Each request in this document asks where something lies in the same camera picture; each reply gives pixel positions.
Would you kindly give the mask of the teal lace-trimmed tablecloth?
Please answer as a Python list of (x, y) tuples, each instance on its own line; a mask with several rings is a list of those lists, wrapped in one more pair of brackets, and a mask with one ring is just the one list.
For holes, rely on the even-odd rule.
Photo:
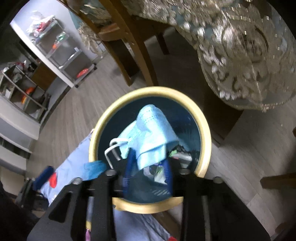
[(213, 92), (266, 111), (295, 97), (295, 32), (267, 1), (123, 1), (130, 15), (174, 27), (197, 51)]

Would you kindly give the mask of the metal shelf rack in kitchen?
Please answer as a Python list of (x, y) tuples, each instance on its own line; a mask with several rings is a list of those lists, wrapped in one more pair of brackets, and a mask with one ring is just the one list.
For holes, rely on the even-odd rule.
[(27, 117), (40, 123), (51, 95), (41, 89), (16, 64), (1, 71), (1, 97)]

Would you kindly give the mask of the teal yellow-rimmed trash bin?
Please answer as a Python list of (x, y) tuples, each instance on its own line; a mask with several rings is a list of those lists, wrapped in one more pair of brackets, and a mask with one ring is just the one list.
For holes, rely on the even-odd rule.
[[(190, 99), (187, 95), (168, 87), (154, 86), (133, 90), (132, 92), (120, 97), (111, 106), (109, 106), (98, 120), (92, 133), (88, 152), (88, 160), (90, 162), (98, 160), (98, 145), (105, 126), (109, 120), (125, 105), (145, 97), (164, 97), (173, 100), (184, 107), (191, 114), (199, 129), (201, 140), (200, 159), (197, 167), (194, 170), (194, 173), (197, 177), (203, 178), (210, 163), (212, 149), (212, 139), (209, 125), (201, 109), (192, 99)], [(171, 197), (160, 202), (148, 204), (130, 202), (123, 198), (112, 198), (112, 204), (115, 205), (116, 210), (139, 214), (153, 214), (167, 211), (178, 206), (182, 202), (183, 197)]]

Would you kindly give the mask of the blue face mask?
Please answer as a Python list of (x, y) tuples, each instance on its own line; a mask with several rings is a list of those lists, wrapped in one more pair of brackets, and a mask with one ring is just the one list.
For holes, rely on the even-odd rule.
[(109, 152), (119, 161), (127, 158), (129, 149), (132, 149), (137, 167), (142, 170), (165, 160), (167, 152), (178, 144), (179, 138), (166, 116), (155, 105), (148, 104), (139, 111), (135, 121), (110, 141), (104, 155), (112, 168)]

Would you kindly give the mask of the light blue cartoon blanket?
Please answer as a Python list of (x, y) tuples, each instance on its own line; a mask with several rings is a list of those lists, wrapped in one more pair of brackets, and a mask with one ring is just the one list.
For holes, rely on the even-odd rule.
[[(64, 186), (74, 178), (83, 180), (84, 164), (89, 162), (88, 151), (92, 134), (80, 142), (78, 147), (55, 170), (42, 186), (41, 193), (52, 204)], [(171, 235), (150, 214), (113, 211), (117, 240), (169, 240)]]

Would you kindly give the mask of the blue crumpled glove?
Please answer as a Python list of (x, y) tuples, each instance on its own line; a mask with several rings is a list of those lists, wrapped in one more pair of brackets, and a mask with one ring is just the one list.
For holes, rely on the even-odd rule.
[(103, 161), (94, 161), (84, 164), (83, 180), (93, 180), (107, 170), (107, 166)]

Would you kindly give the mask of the wooden chair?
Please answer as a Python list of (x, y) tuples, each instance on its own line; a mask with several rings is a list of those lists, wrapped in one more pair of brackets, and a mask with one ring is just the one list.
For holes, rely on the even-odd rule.
[(60, 3), (95, 32), (118, 65), (128, 86), (132, 85), (132, 77), (139, 71), (148, 86), (159, 84), (144, 42), (155, 36), (162, 53), (168, 55), (169, 50), (164, 39), (164, 32), (170, 27), (168, 24), (131, 16), (121, 1), (100, 1), (111, 15), (111, 24), (99, 27), (80, 11), (82, 1)]

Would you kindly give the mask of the metal shelf rack by wall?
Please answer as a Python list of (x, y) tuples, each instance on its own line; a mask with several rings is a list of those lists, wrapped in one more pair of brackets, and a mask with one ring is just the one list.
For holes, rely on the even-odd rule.
[(27, 28), (31, 42), (67, 79), (78, 87), (79, 83), (96, 65), (82, 51), (60, 20), (50, 15), (44, 17), (38, 12), (30, 16)]

